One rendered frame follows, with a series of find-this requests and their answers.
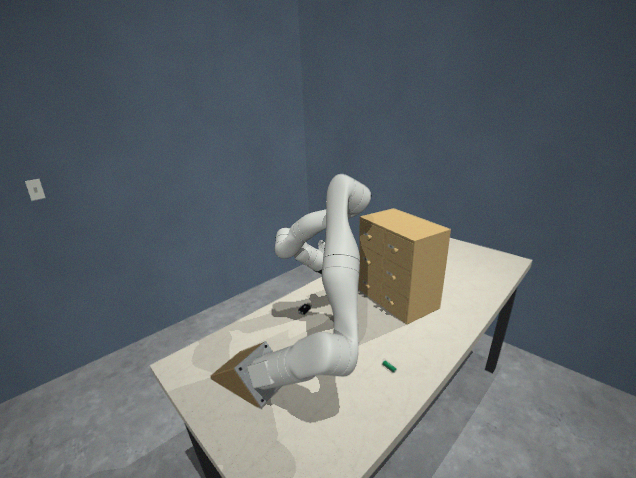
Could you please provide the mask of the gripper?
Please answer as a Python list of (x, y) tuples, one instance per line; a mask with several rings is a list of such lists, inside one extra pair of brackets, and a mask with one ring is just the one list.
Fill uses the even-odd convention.
[(325, 249), (325, 241), (320, 240), (318, 242), (318, 247), (319, 249), (317, 250), (317, 257), (315, 259), (315, 261), (311, 264), (308, 265), (309, 268), (313, 269), (315, 272), (318, 272), (320, 274), (322, 274), (322, 265), (323, 265), (323, 256), (324, 256), (324, 249)]

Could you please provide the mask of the small wooden chest of drawers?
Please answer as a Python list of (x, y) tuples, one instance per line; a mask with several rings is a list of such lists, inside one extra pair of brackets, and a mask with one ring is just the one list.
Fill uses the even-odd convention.
[[(384, 229), (383, 255), (361, 243), (361, 219)], [(411, 270), (384, 256), (386, 230), (413, 242)], [(359, 290), (382, 306), (383, 283), (386, 284), (383, 282), (384, 258), (387, 258), (411, 272), (408, 297), (386, 284), (408, 299), (406, 322), (401, 320), (384, 306), (382, 306), (383, 308), (392, 313), (406, 325), (440, 309), (450, 232), (451, 229), (449, 228), (397, 209), (389, 209), (360, 216), (359, 254), (360, 246), (363, 245), (383, 256), (382, 280), (360, 267), (360, 269), (363, 269), (381, 281), (380, 303), (360, 289), (360, 275)]]

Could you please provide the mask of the wooden drawer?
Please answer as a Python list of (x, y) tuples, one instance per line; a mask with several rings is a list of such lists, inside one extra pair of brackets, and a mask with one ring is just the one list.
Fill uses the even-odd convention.
[[(371, 235), (371, 236), (370, 236)], [(361, 243), (383, 255), (384, 229), (361, 219)]]
[[(369, 289), (370, 288), (370, 289)], [(360, 269), (360, 289), (376, 300), (381, 301), (381, 281), (373, 277), (363, 269)], [(367, 290), (368, 289), (368, 290)]]
[(409, 295), (410, 273), (410, 271), (384, 258), (383, 282), (407, 297)]
[(412, 241), (385, 231), (384, 256), (411, 270), (412, 250)]
[[(383, 256), (374, 251), (360, 246), (360, 267), (382, 280), (382, 260)], [(371, 263), (371, 264), (370, 264)]]
[(382, 306), (406, 322), (408, 299), (384, 283)]

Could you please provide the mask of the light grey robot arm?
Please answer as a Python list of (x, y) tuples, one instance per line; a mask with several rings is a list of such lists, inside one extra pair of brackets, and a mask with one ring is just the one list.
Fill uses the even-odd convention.
[(291, 228), (278, 230), (276, 255), (282, 259), (294, 256), (308, 266), (315, 261), (317, 250), (306, 241), (326, 229), (322, 283), (332, 308), (334, 328), (333, 333), (317, 332), (290, 347), (256, 358), (247, 367), (253, 388), (305, 382), (316, 375), (345, 377), (354, 371), (359, 352), (360, 254), (348, 219), (363, 212), (370, 199), (366, 186), (338, 174), (328, 186), (325, 210), (309, 213)]

